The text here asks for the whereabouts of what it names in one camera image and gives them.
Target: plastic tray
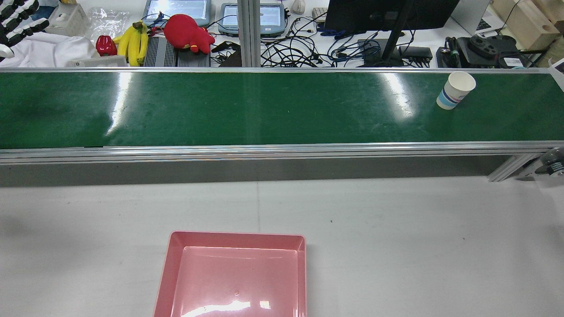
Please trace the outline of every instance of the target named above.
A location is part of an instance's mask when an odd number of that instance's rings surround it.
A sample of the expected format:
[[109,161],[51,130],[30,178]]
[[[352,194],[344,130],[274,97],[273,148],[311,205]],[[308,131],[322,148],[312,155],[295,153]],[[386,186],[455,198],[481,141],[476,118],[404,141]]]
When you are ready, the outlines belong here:
[[306,317],[299,235],[175,231],[155,317]]

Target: robotic hand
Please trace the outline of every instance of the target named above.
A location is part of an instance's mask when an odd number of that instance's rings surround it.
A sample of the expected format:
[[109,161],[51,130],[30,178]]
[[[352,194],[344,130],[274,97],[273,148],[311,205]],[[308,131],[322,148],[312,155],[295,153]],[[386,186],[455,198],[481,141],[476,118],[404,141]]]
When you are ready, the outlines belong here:
[[14,57],[10,47],[21,42],[24,37],[43,31],[49,26],[45,18],[19,28],[20,23],[29,18],[39,8],[37,0],[0,0],[0,61]]

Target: paper cup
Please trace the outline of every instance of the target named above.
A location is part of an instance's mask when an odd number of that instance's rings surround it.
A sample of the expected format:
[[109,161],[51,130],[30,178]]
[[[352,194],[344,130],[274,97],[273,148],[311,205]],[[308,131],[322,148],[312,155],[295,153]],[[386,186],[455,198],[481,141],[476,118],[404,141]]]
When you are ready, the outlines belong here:
[[474,88],[476,88],[476,80],[469,73],[453,72],[448,76],[443,91],[437,97],[437,105],[443,109],[452,110]]

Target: red object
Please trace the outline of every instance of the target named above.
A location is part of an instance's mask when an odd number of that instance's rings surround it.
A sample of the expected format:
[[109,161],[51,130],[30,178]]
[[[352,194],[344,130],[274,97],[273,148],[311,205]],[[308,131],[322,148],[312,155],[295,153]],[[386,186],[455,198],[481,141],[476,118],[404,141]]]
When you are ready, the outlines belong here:
[[175,231],[154,317],[307,317],[299,235]]
[[185,14],[175,14],[165,24],[164,33],[169,43],[177,49],[190,49],[197,53],[210,53],[210,45],[215,39],[205,28],[198,27],[196,21]]
[[108,35],[101,35],[96,41],[96,51],[100,56],[117,55],[117,47],[113,42],[112,37]]

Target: red toy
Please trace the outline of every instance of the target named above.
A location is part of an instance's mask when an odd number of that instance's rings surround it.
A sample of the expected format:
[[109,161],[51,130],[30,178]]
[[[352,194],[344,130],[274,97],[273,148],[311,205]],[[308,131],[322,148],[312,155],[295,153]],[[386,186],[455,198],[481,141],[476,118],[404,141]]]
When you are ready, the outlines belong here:
[[210,53],[210,44],[215,39],[205,28],[198,27],[196,21],[185,14],[175,14],[166,22],[164,33],[167,41],[177,49],[187,49],[194,53]]

